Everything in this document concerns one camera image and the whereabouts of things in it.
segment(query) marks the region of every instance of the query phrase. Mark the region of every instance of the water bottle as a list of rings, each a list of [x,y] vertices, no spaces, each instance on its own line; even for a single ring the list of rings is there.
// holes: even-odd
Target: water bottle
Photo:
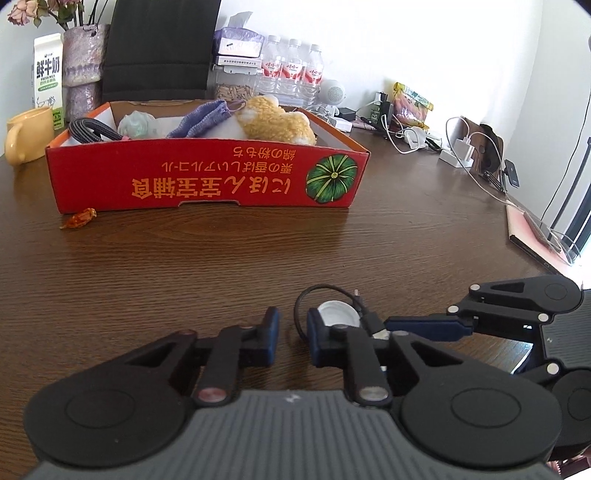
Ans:
[[[279,51],[281,37],[269,35],[267,45],[262,51],[262,75],[259,75],[256,83],[257,93],[275,93],[277,90],[277,79],[281,73],[283,56]]]
[[[292,38],[287,50],[287,57],[281,66],[281,75],[277,82],[277,93],[298,96],[298,84],[304,69],[304,62],[300,56],[301,40]]]
[[[310,47],[310,59],[300,83],[300,96],[304,100],[304,106],[316,104],[316,93],[320,89],[320,81],[324,71],[321,53],[319,45],[313,44]]]

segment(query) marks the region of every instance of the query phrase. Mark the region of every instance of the purple cloth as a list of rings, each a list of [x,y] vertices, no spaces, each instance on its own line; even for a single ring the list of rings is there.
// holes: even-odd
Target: purple cloth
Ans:
[[[180,125],[166,135],[166,138],[199,138],[231,116],[225,100],[204,103],[185,115]]]

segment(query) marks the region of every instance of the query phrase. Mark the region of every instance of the chair backrest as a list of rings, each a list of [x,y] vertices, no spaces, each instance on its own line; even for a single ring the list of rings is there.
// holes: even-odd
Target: chair backrest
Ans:
[[[220,0],[118,0],[103,101],[205,98]]]

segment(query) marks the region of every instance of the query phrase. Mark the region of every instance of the black braided cable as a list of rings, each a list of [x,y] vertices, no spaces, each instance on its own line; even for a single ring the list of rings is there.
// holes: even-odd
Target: black braided cable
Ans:
[[[106,137],[110,140],[123,140],[123,136],[119,135],[108,125],[99,122],[94,118],[77,118],[70,122],[68,126],[70,135],[80,143],[95,143],[102,142]]]

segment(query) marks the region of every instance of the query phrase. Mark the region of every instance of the gray gripper base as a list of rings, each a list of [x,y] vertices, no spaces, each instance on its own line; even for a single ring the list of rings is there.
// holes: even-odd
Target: gray gripper base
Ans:
[[[545,465],[476,472],[416,449],[383,410],[341,391],[245,391],[199,410],[162,452],[105,471],[41,463],[27,480],[557,480]]]
[[[591,369],[591,290],[583,292],[578,309],[554,315],[542,326],[547,359],[560,361],[567,369]]]

